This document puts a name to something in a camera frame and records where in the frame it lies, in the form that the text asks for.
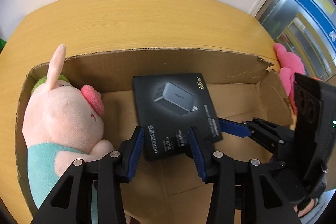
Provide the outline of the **person's right hand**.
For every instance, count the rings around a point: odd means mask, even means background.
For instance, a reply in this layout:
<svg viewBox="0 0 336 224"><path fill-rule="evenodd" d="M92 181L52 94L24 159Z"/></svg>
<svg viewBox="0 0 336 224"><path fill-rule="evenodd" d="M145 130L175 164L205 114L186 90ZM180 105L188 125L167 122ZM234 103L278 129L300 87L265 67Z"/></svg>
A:
<svg viewBox="0 0 336 224"><path fill-rule="evenodd" d="M313 210L316 202L316 198L306 198L294 207L294 211L296 212L297 216L301 218Z"/></svg>

